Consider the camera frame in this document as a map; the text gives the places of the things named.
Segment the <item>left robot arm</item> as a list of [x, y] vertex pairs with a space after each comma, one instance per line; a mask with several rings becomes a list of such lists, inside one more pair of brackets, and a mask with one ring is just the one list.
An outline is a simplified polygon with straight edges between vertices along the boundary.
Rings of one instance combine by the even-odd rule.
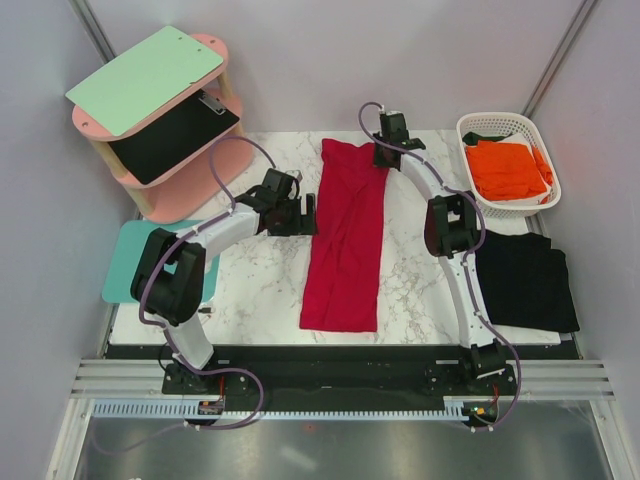
[[217, 216], [178, 232], [157, 228], [147, 237], [130, 294], [138, 301], [139, 321], [163, 331], [174, 356], [186, 367], [185, 382], [198, 393], [211, 392], [220, 378], [218, 367], [210, 362], [214, 347], [198, 315], [207, 264], [261, 233], [318, 233], [316, 196], [300, 193], [299, 177], [270, 168], [260, 184], [233, 197], [230, 207]]

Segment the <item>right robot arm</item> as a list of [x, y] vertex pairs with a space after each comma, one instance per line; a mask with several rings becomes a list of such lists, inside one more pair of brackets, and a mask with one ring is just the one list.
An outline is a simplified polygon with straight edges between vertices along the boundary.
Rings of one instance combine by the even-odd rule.
[[507, 368], [503, 337], [491, 325], [482, 297], [475, 252], [486, 228], [469, 192], [446, 184], [439, 172], [417, 154], [426, 146], [412, 138], [405, 117], [379, 108], [380, 130], [374, 140], [374, 165], [395, 169], [427, 202], [424, 242], [445, 273], [458, 321], [462, 350], [458, 381], [467, 392], [483, 392]]

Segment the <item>red t shirt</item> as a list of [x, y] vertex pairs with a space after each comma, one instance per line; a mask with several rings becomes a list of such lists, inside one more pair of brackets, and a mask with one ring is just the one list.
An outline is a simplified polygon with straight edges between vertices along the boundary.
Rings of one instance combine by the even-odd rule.
[[317, 234], [299, 326], [339, 333], [375, 332], [388, 171], [373, 165], [374, 145], [321, 142]]

